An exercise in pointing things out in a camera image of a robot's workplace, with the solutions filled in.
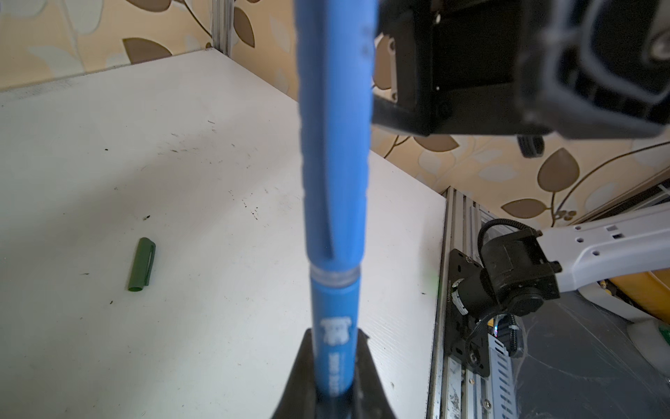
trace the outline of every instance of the white table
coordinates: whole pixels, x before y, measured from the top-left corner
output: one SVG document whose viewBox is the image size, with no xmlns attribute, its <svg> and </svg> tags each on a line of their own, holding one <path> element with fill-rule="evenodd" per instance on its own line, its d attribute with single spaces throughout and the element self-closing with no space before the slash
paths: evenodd
<svg viewBox="0 0 670 419">
<path fill-rule="evenodd" d="M 296 103 L 207 50 L 0 105 L 0 416 L 269 417 L 310 326 Z M 360 327 L 424 418 L 445 202 L 370 166 Z"/>
</svg>

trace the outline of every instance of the white logo on pen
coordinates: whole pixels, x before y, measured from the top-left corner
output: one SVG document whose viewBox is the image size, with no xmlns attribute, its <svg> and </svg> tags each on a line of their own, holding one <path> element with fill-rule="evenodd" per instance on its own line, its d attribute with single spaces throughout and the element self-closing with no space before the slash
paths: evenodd
<svg viewBox="0 0 670 419">
<path fill-rule="evenodd" d="M 324 342 L 328 346 L 344 345 L 349 342 L 351 317 L 329 317 L 321 320 L 324 328 Z"/>
</svg>

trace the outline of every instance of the wall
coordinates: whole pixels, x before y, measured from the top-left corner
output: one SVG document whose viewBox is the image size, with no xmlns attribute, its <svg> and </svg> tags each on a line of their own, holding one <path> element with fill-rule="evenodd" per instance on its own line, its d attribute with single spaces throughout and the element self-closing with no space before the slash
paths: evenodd
<svg viewBox="0 0 670 419">
<path fill-rule="evenodd" d="M 211 0 L 0 0 L 0 90 L 200 50 Z"/>
<path fill-rule="evenodd" d="M 297 98 L 292 0 L 236 0 L 232 58 Z M 390 60 L 377 40 L 373 91 L 390 96 Z M 397 136 L 373 128 L 372 150 L 437 192 L 463 191 L 500 217 L 566 225 L 670 166 L 670 136 L 653 140 L 545 138 L 545 155 L 521 156 L 515 137 Z"/>
</svg>

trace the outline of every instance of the black mounting plate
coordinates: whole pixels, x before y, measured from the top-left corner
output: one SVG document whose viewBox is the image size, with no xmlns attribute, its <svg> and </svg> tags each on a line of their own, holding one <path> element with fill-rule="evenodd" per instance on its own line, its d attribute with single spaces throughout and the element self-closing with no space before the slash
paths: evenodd
<svg viewBox="0 0 670 419">
<path fill-rule="evenodd" d="M 449 271 L 447 273 L 447 312 L 444 323 L 444 354 L 453 355 L 467 365 L 472 372 L 483 377 L 490 375 L 490 363 L 488 356 L 488 334 L 485 328 L 478 336 L 472 339 L 470 348 L 477 358 L 476 363 L 469 360 L 469 351 L 465 348 L 465 340 L 476 325 L 476 319 L 469 314 L 463 315 L 452 301 L 454 283 L 461 278 L 478 275 L 482 267 L 470 257 L 464 255 L 457 249 L 449 253 Z"/>
</svg>

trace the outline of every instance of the blue marker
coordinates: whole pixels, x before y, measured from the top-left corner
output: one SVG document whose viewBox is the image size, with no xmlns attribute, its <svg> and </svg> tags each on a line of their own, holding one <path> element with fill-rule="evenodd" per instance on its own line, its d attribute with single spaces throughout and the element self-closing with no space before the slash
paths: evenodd
<svg viewBox="0 0 670 419">
<path fill-rule="evenodd" d="M 377 0 L 295 0 L 316 386 L 354 379 Z"/>
</svg>

